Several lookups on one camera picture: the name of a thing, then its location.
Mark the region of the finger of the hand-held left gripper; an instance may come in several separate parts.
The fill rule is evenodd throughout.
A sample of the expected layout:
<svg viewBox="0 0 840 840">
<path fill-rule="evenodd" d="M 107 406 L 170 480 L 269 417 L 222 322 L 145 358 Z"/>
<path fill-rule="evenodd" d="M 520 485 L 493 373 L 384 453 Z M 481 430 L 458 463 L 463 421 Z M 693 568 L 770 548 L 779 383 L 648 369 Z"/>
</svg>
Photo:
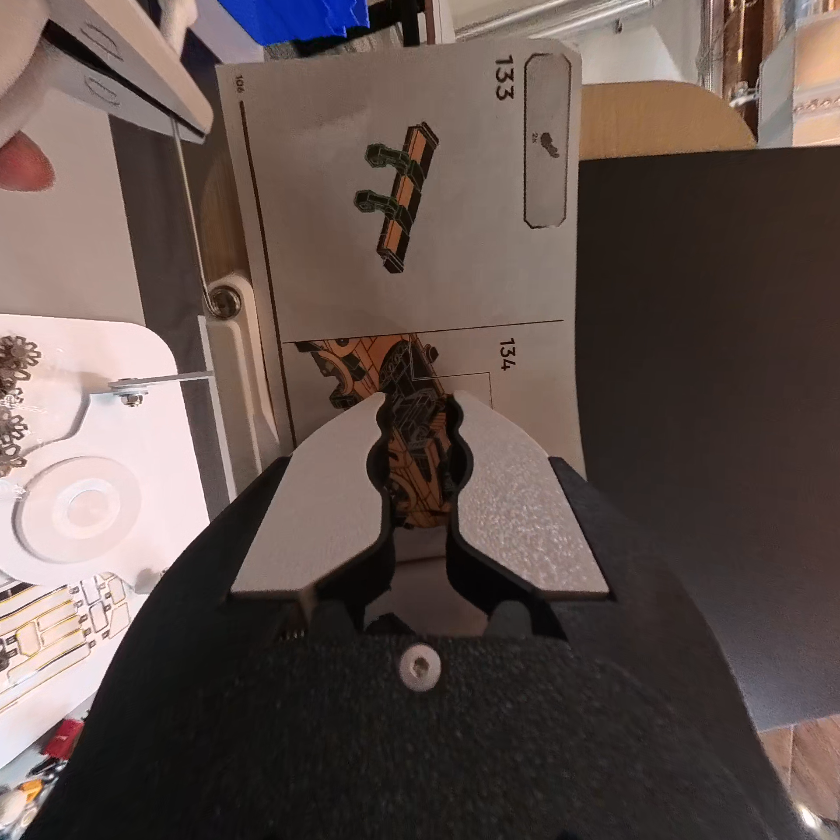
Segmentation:
<svg viewBox="0 0 840 840">
<path fill-rule="evenodd" d="M 209 103 L 149 16 L 50 16 L 50 84 L 142 129 L 201 144 Z"/>
<path fill-rule="evenodd" d="M 210 103 L 167 36 L 183 43 L 196 11 L 174 2 L 164 31 L 134 1 L 69 1 L 69 95 L 148 130 L 210 130 Z"/>
</svg>

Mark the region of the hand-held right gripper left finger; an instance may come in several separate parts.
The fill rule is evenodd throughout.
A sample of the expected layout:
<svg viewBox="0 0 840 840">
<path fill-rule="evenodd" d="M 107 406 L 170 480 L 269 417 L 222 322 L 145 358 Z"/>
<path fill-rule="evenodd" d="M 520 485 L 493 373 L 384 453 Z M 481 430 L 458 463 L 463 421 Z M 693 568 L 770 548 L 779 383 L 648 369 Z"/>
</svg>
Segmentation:
<svg viewBox="0 0 840 840">
<path fill-rule="evenodd" d="M 340 604 L 355 629 L 396 568 L 388 489 L 392 409 L 375 392 L 293 452 L 245 553 L 231 595 L 296 604 L 312 620 Z"/>
</svg>

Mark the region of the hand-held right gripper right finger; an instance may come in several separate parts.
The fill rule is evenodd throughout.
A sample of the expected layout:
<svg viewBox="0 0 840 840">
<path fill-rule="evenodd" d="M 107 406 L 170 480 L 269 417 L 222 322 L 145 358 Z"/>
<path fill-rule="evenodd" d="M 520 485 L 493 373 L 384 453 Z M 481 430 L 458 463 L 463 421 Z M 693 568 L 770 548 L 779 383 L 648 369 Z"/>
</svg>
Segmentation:
<svg viewBox="0 0 840 840">
<path fill-rule="evenodd" d="M 488 624 L 517 604 L 532 632 L 561 632 L 553 604 L 611 595 L 548 453 L 467 391 L 446 405 L 453 482 L 448 582 Z"/>
</svg>

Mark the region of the lego sticker sheet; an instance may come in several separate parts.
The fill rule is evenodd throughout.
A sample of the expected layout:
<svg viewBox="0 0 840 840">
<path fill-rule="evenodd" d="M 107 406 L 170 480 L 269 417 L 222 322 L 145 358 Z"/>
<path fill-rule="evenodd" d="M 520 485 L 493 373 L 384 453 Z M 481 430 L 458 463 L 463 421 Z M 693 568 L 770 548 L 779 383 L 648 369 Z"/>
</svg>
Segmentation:
<svg viewBox="0 0 840 840">
<path fill-rule="evenodd" d="M 110 572 L 58 586 L 2 583 L 2 715 L 104 664 L 145 600 Z"/>
</svg>

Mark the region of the lego instruction booklet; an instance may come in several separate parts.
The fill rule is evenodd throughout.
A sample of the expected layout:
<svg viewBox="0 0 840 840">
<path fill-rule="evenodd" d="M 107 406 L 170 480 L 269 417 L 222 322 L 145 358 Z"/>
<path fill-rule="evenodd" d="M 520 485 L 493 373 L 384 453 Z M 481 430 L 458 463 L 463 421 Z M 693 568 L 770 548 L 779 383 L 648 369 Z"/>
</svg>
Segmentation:
<svg viewBox="0 0 840 840">
<path fill-rule="evenodd" d="M 452 392 L 585 469 L 579 57 L 490 38 L 216 72 L 281 453 L 388 394 L 407 562 L 444 553 Z"/>
</svg>

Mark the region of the red lego minifigure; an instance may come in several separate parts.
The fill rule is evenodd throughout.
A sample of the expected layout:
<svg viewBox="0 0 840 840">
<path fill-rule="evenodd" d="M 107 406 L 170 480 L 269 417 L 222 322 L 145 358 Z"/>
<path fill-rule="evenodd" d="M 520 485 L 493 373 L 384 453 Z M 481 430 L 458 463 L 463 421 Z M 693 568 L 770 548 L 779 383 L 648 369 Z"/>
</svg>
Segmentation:
<svg viewBox="0 0 840 840">
<path fill-rule="evenodd" d="M 85 721 L 83 719 L 65 718 L 40 749 L 40 754 L 47 760 L 59 763 L 68 762 L 84 727 Z"/>
</svg>

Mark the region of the white and yellow lego piece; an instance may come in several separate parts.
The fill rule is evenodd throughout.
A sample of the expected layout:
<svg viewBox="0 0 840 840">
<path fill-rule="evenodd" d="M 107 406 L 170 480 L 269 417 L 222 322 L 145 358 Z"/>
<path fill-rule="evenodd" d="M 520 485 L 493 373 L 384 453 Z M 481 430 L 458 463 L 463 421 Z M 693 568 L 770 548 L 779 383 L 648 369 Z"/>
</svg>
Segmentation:
<svg viewBox="0 0 840 840">
<path fill-rule="evenodd" d="M 48 758 L 37 764 L 16 785 L 2 786 L 2 839 L 25 836 L 66 766 L 66 761 Z"/>
</svg>

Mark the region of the person's left hand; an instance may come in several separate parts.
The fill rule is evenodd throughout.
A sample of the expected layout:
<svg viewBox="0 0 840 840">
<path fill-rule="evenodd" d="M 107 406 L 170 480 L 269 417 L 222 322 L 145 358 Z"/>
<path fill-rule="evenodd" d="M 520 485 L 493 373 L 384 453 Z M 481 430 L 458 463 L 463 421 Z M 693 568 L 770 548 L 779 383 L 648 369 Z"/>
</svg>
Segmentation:
<svg viewBox="0 0 840 840">
<path fill-rule="evenodd" d="M 56 182 L 55 169 L 36 142 L 18 131 L 1 149 L 1 190 L 39 193 Z"/>
</svg>

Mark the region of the stacked blue plastic bins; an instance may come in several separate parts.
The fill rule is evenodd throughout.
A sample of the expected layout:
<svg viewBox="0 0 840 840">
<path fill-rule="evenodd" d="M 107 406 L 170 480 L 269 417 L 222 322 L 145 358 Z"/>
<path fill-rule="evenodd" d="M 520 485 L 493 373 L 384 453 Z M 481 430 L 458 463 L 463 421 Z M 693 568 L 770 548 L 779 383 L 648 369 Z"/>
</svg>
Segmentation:
<svg viewBox="0 0 840 840">
<path fill-rule="evenodd" d="M 350 28 L 369 28 L 365 1 L 219 1 L 259 45 L 291 40 L 344 37 Z"/>
</svg>

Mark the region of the white book stand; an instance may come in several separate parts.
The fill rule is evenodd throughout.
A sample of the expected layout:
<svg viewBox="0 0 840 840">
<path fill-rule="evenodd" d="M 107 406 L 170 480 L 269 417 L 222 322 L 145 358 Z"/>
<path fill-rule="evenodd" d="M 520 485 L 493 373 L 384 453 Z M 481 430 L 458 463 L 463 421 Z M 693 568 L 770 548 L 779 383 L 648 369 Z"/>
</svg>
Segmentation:
<svg viewBox="0 0 840 840">
<path fill-rule="evenodd" d="M 42 358 L 24 386 L 27 465 L 2 479 L 2 583 L 110 572 L 146 602 L 209 522 L 182 386 L 203 382 L 216 401 L 210 370 L 188 371 L 130 322 L 2 313 L 6 333 L 35 341 Z M 77 718 L 129 627 L 104 664 L 2 715 L 3 768 Z"/>
</svg>

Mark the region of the clear bag of small parts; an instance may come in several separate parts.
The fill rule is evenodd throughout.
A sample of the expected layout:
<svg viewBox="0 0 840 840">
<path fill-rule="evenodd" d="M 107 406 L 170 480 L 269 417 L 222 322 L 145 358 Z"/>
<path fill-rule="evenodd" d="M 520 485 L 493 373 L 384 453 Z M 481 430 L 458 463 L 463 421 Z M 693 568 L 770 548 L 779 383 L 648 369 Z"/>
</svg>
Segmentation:
<svg viewBox="0 0 840 840">
<path fill-rule="evenodd" d="M 16 333 L 1 336 L 1 479 L 26 467 L 24 441 L 29 435 L 24 386 L 32 380 L 42 353 L 33 340 Z"/>
</svg>

